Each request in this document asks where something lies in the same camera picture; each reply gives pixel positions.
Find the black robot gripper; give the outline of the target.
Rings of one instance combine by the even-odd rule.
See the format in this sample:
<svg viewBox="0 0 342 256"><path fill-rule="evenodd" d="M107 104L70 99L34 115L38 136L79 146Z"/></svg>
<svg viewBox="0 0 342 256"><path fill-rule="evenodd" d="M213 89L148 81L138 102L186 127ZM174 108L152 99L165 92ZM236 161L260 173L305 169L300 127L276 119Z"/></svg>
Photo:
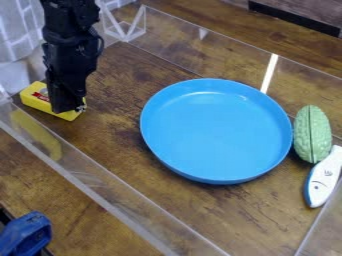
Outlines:
<svg viewBox="0 0 342 256"><path fill-rule="evenodd" d="M94 24L101 21L95 0L39 0L45 12L45 63L53 112L86 110L86 80L97 70L105 42Z"/></svg>

